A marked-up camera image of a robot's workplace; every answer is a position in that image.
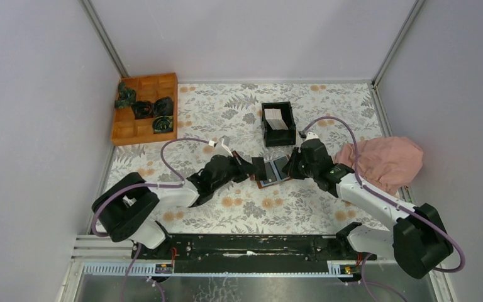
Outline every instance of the black box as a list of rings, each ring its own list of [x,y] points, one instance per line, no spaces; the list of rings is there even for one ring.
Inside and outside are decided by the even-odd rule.
[[[265,120],[265,109],[280,109],[282,120],[288,130],[273,130]],[[296,144],[296,127],[290,102],[262,104],[262,126],[264,127],[264,145],[266,147],[290,146]]]

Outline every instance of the white wall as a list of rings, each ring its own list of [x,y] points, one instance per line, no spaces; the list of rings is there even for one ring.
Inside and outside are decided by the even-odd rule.
[[[0,301],[54,301],[108,156],[117,81],[78,1],[0,1]]]
[[[425,151],[416,199],[464,248],[467,267],[451,275],[458,300],[483,301],[483,1],[428,1],[380,93],[394,134]]]
[[[131,76],[191,82],[371,79],[414,0],[92,2]]]

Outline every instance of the pink towel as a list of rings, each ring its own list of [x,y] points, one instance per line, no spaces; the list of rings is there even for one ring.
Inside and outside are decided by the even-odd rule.
[[[379,137],[358,142],[358,172],[377,188],[395,195],[407,186],[421,169],[423,151],[406,137]],[[336,154],[334,162],[354,167],[355,152],[348,143]]]

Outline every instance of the wooden tray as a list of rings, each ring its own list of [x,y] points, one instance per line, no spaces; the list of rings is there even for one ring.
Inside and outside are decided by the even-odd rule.
[[[136,91],[137,101],[150,101],[170,96],[173,99],[173,132],[153,133],[153,118],[135,120],[130,107],[116,109],[112,125],[112,143],[115,146],[133,145],[136,143],[152,143],[177,138],[177,75],[157,74],[145,77],[127,77],[121,79],[125,85]]]

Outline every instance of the floral table surface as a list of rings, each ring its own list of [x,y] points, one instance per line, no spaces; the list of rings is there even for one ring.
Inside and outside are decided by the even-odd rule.
[[[367,84],[181,84],[179,85],[179,137],[215,140],[231,138],[230,148],[250,161],[290,154],[292,146],[265,148],[261,103],[290,101],[297,129],[324,115],[345,120],[359,140],[382,135]],[[344,126],[332,120],[312,128],[336,154],[351,142]],[[164,143],[116,147],[109,173],[109,188],[130,172],[148,182],[176,181],[160,160]],[[187,177],[210,160],[213,147],[197,142],[173,143],[167,161]],[[352,221],[383,228],[366,212],[322,192],[312,180],[291,180],[259,189],[254,181],[231,183],[196,208],[154,210],[171,233],[334,234]]]

